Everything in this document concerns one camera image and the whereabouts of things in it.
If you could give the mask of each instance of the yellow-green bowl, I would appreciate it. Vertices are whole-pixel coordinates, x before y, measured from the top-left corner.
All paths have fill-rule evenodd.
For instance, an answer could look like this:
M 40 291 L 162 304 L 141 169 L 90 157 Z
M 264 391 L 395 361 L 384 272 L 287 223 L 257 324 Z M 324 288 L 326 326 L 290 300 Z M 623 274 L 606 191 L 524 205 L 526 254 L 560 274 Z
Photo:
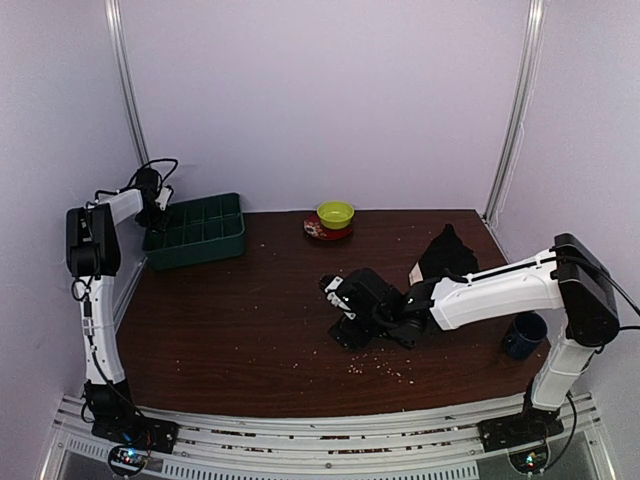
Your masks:
M 318 216 L 322 225 L 330 230 L 348 227 L 355 213 L 353 207 L 345 202 L 326 202 L 318 207 Z

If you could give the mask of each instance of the blue mug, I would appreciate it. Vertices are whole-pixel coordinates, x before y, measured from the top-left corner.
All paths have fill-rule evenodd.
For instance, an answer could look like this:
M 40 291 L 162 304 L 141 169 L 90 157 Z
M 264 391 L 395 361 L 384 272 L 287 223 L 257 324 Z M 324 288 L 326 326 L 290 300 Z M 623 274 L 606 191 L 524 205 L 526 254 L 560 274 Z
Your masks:
M 525 360 L 547 338 L 547 324 L 534 312 L 519 313 L 502 339 L 502 348 L 511 358 Z

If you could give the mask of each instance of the wooden table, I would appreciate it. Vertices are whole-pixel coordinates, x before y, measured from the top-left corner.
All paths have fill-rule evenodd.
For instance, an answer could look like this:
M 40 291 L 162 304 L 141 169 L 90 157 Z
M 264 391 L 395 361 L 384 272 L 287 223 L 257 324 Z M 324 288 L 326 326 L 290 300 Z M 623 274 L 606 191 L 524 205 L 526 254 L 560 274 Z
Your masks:
M 147 268 L 118 335 L 136 403 L 256 417 L 363 415 L 427 409 L 525 390 L 548 344 L 525 362 L 500 340 L 510 318 L 447 332 L 407 351 L 382 339 L 343 350 L 317 286 L 368 266 L 400 290 L 446 223 L 481 269 L 504 258 L 474 211 L 358 212 L 333 244 L 305 237 L 303 212 L 246 215 L 247 251 L 217 263 Z

